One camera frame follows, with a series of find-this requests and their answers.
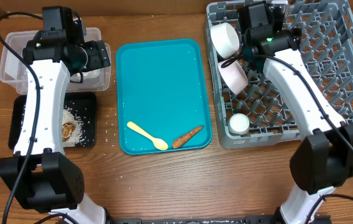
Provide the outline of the rice grains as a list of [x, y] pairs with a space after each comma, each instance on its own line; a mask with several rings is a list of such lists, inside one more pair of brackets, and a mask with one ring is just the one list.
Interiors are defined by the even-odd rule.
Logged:
[[63, 110], [62, 143], [64, 147], [76, 147], [84, 140], [83, 120], [72, 113], [71, 108]]

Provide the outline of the brown food scraps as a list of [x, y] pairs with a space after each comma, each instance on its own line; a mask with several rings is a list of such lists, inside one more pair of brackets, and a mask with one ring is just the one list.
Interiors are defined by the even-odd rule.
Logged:
[[75, 130], [75, 126], [71, 123], [65, 123], [62, 125], [62, 141], [65, 142], [67, 141], [71, 135], [73, 134], [73, 131]]

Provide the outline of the yellow plastic spoon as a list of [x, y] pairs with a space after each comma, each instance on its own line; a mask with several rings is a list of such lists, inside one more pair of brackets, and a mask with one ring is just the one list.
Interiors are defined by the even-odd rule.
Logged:
[[129, 121], [127, 123], [127, 127], [130, 128], [131, 130], [141, 134], [145, 138], [151, 140], [152, 144], [154, 145], [154, 147], [156, 149], [161, 150], [161, 151], [166, 151], [168, 149], [168, 144], [163, 139], [153, 137], [152, 135], [150, 135], [148, 132], [146, 132], [144, 129], [142, 129], [140, 126], [138, 126], [134, 122]]

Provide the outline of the orange carrot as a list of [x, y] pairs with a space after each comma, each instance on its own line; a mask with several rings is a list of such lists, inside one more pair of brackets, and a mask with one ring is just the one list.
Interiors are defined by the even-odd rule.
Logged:
[[186, 134], [180, 136], [179, 138], [177, 138], [176, 140], [173, 141], [173, 143], [172, 143], [172, 148], [173, 148], [173, 149], [181, 148], [181, 147], [184, 146], [192, 137], [194, 137], [196, 134], [198, 134], [203, 128], [204, 128], [204, 126], [195, 127], [194, 129], [192, 129], [192, 130], [189, 131], [188, 133], [186, 133]]

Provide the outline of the small white bowl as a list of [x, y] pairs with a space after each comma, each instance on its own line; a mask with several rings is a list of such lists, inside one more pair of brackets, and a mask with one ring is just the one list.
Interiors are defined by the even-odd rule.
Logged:
[[227, 22], [212, 26], [210, 36], [216, 52], [224, 59], [231, 57], [239, 50], [240, 42], [237, 32]]

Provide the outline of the pink bowl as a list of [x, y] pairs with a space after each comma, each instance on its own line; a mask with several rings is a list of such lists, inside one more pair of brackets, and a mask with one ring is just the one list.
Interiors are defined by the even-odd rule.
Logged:
[[220, 75], [233, 94], [238, 95], [249, 84], [247, 75], [239, 62], [235, 61], [225, 68], [221, 67], [223, 63], [218, 63]]

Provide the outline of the white cup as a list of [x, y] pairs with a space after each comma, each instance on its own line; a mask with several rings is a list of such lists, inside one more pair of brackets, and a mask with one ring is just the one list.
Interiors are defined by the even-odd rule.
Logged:
[[231, 116], [228, 121], [229, 132], [236, 135], [245, 135], [249, 132], [250, 120], [242, 114], [237, 113]]

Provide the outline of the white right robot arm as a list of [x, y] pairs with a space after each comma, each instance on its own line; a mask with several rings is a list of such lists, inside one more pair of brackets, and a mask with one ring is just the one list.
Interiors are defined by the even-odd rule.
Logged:
[[301, 58], [301, 29], [283, 28], [287, 9], [276, 1], [238, 9], [239, 55], [275, 86], [302, 140], [290, 159], [295, 184], [272, 221], [311, 223], [322, 202], [353, 177], [353, 124], [345, 122], [309, 75]]

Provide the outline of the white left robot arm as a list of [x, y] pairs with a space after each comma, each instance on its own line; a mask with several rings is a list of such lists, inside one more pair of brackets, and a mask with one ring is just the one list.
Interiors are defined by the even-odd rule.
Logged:
[[11, 203], [70, 223], [110, 223], [108, 211], [85, 194], [81, 169], [62, 143], [62, 115], [70, 77], [110, 66], [103, 41], [39, 39], [28, 41], [21, 60], [28, 69], [24, 120], [12, 157], [0, 159], [0, 177]]

